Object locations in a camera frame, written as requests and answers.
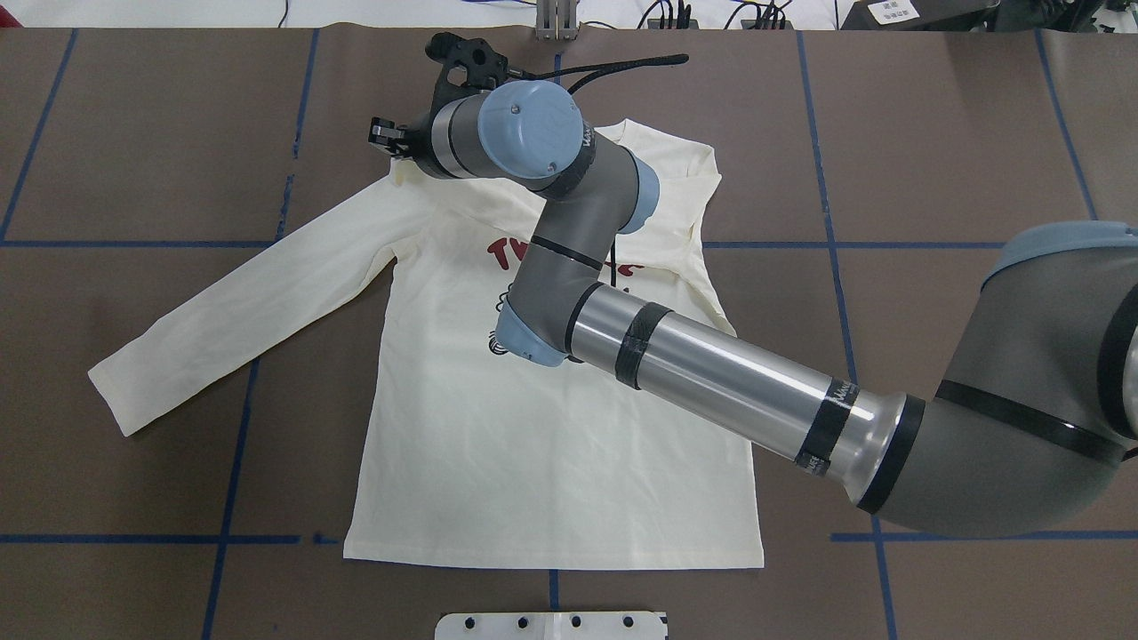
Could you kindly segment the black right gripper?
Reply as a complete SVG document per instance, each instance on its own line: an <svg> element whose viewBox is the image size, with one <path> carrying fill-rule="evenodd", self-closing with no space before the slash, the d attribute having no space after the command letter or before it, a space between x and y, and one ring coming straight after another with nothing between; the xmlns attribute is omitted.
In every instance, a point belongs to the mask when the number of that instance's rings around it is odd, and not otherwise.
<svg viewBox="0 0 1138 640"><path fill-rule="evenodd" d="M394 159L414 162L426 174L445 174L432 146L437 113L437 109L428 110L413 123L398 125L373 117L369 124L369 143Z"/></svg>

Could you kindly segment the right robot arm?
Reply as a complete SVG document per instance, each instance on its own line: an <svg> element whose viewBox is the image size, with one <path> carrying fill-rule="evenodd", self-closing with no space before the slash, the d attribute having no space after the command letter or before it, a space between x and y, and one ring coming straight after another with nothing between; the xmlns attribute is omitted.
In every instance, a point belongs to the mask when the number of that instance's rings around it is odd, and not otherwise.
<svg viewBox="0 0 1138 640"><path fill-rule="evenodd" d="M1135 459L1135 230L1044 224L987 276L934 397L879 396L600 284L615 237L662 195L545 81L442 84L412 125L366 140L436 179L508 179L544 208L496 337L545 367L574 359L670 401L879 519L946 536L1032 533L1085 510Z"/></svg>

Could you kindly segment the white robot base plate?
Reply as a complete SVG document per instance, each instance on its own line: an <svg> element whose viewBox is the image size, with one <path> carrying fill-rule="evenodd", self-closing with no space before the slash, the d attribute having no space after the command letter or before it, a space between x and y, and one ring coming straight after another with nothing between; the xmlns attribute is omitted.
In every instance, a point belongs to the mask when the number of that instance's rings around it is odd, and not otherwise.
<svg viewBox="0 0 1138 640"><path fill-rule="evenodd" d="M435 639L668 639L665 612L456 612Z"/></svg>

